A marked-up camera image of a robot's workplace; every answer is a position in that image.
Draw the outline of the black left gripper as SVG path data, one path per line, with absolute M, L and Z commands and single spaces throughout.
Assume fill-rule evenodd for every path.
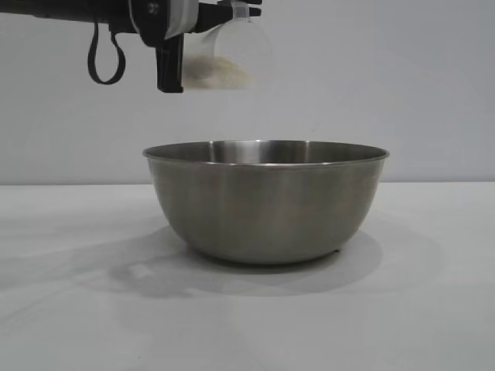
M 237 18 L 259 17 L 262 0 L 199 3 L 197 32 L 202 33 Z M 169 1 L 131 0 L 130 14 L 142 42 L 155 49 L 157 88 L 163 93 L 181 94 L 183 35 L 166 38 Z

